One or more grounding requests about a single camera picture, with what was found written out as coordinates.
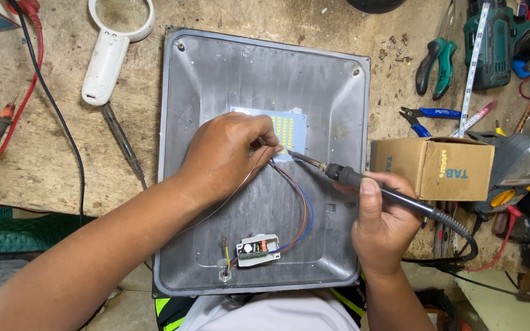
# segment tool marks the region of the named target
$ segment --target circuit board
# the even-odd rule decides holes
[[[243,112],[248,115],[267,115],[271,117],[276,136],[280,144],[288,150],[305,153],[305,133],[307,117],[304,114],[287,111],[271,111],[242,107],[231,107],[231,111]],[[275,162],[295,161],[286,150],[277,153]]]

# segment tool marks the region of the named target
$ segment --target soldering iron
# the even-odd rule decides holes
[[[336,163],[325,163],[316,161],[313,158],[305,156],[294,151],[287,150],[287,153],[299,160],[302,160],[308,164],[311,164],[318,168],[318,170],[325,173],[330,179],[337,181],[341,184],[348,184],[353,187],[359,188],[361,185],[361,180],[364,178],[363,175],[355,171],[351,167],[345,167]],[[409,197],[406,194],[398,192],[392,188],[384,186],[383,183],[377,182],[379,189],[382,192],[382,196],[402,207],[405,207],[415,213],[419,213],[422,216],[428,217],[432,220],[442,222],[444,225],[449,226],[453,231],[458,233],[461,237],[465,238],[469,243],[472,251],[466,256],[445,258],[445,259],[432,259],[432,260],[408,260],[404,259],[407,262],[416,262],[416,263],[452,263],[452,262],[463,262],[469,261],[475,258],[478,255],[478,245],[476,244],[474,238],[470,231],[463,227],[451,216],[442,212],[436,207],[431,206],[430,204],[424,203],[413,197]]]

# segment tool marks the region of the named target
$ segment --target magnifying glass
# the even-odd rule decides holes
[[[133,32],[117,32],[108,29],[99,20],[97,12],[95,12],[96,3],[97,0],[89,0],[89,12],[99,26],[99,35],[89,62],[89,68],[87,68],[81,96],[85,102],[101,106],[108,102],[114,91],[128,45],[130,42],[143,40],[151,33],[155,22],[155,13],[152,1],[147,0],[148,19],[146,23]]]

